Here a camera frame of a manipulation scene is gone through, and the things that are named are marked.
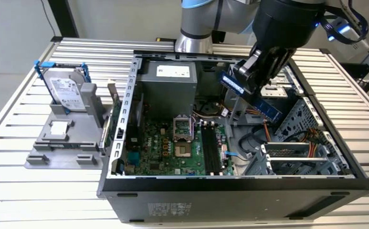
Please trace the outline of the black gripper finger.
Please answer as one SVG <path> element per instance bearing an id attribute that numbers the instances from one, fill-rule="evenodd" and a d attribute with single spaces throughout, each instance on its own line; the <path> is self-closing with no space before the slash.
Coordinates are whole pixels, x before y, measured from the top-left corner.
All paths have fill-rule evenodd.
<path id="1" fill-rule="evenodd" d="M 289 62 L 296 49 L 273 47 L 271 49 L 261 49 L 261 55 L 257 63 L 256 84 L 267 85 L 280 73 L 281 69 Z"/>
<path id="2" fill-rule="evenodd" d="M 264 64 L 264 54 L 260 49 L 253 49 L 248 60 L 240 62 L 239 74 L 245 88 L 259 94 L 261 89 L 260 69 Z"/>

